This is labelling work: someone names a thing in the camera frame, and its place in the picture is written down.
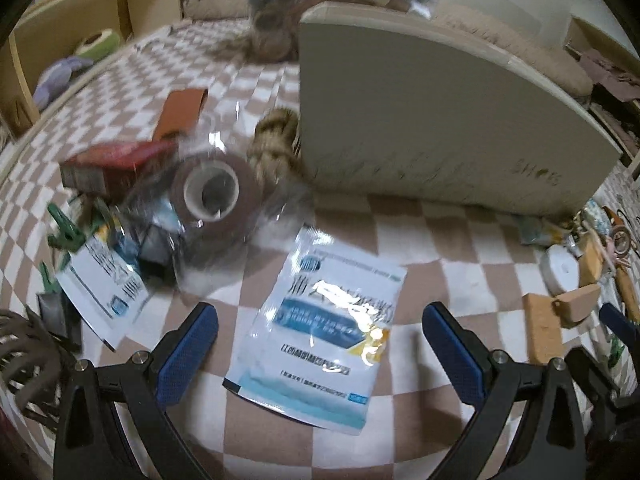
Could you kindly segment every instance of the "cork block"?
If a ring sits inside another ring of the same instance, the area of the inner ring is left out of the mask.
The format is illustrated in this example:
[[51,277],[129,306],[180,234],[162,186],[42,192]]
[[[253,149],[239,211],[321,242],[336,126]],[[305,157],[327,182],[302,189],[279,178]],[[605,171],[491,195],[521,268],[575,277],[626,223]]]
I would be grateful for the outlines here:
[[552,298],[526,294],[522,299],[527,319],[529,361],[546,365],[553,357],[562,357],[560,318],[554,312]]
[[554,298],[556,313],[569,323],[578,323],[598,305],[600,285],[582,286]]
[[580,286],[591,285],[600,279],[602,275],[602,256],[595,245],[593,237],[585,236],[578,247],[584,253],[578,258],[578,266],[580,267]]

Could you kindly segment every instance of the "purple plush toy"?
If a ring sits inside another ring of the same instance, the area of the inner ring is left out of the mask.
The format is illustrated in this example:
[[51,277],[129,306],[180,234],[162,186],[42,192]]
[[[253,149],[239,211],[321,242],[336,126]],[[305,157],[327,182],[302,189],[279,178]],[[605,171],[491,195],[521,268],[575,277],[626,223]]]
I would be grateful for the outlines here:
[[79,72],[89,68],[94,62],[84,57],[69,56],[56,61],[47,68],[38,79],[33,100],[39,111],[43,111],[50,102],[57,99],[69,88],[71,80]]

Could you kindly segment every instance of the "roll of tape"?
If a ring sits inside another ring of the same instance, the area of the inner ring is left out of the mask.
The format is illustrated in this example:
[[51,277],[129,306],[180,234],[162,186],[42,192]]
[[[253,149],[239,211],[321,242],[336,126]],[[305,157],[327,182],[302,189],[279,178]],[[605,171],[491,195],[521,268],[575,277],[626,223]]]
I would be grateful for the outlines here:
[[119,46],[120,35],[112,28],[105,28],[93,36],[84,38],[76,48],[76,56],[98,62],[109,54],[113,54]]
[[553,296],[575,290],[580,283],[578,261],[562,245],[552,245],[540,260],[540,271]]
[[631,232],[629,232],[629,229],[625,225],[616,225],[611,232],[611,238],[613,238],[616,256],[619,258],[627,256],[631,250]]
[[170,200],[187,232],[217,240],[225,237],[231,244],[255,224],[260,189],[243,158],[216,150],[180,164]]

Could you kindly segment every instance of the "blue gripper pad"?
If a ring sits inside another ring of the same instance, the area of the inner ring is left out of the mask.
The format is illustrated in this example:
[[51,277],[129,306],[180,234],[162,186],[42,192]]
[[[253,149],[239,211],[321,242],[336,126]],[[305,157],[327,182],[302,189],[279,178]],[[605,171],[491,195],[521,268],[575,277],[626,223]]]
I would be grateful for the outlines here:
[[[449,317],[449,322],[455,323],[460,332],[462,327],[452,316]],[[480,408],[486,395],[482,370],[434,303],[424,308],[422,332],[456,389],[460,401],[476,409]]]
[[158,370],[156,383],[156,400],[162,410],[180,402],[217,336],[218,314],[215,307],[199,303],[178,330],[168,332],[158,343],[154,357],[166,340],[172,343],[163,348],[170,353]]
[[605,303],[598,313],[600,321],[631,350],[636,344],[636,327],[612,304]]

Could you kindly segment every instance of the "brown tape roll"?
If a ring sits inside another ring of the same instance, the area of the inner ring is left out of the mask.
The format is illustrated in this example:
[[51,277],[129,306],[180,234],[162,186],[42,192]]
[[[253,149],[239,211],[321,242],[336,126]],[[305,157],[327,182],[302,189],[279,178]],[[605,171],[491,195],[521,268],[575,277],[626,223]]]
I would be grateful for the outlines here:
[[247,161],[215,150],[191,156],[180,164],[170,200],[187,233],[220,241],[224,237],[231,244],[253,228],[260,189]]
[[629,254],[631,250],[631,232],[625,225],[614,225],[611,231],[611,238],[613,238],[613,248],[616,251],[616,256],[624,258]]

